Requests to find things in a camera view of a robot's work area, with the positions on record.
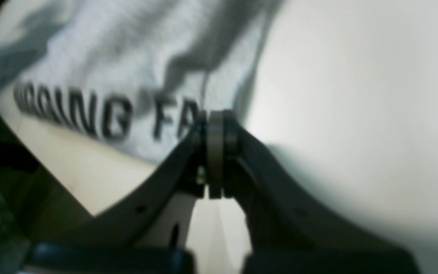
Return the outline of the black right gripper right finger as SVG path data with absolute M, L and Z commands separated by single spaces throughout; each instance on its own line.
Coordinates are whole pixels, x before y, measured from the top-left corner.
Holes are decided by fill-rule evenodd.
M 309 194 L 224 111 L 224 189 L 246 216 L 244 274 L 418 274 L 412 255 Z

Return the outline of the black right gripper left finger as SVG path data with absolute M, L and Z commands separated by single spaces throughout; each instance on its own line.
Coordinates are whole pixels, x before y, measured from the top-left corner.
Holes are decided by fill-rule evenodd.
M 225 114 L 201 112 L 165 161 L 110 209 L 32 246 L 25 274 L 194 274 L 184 248 L 197 199 L 221 198 Z

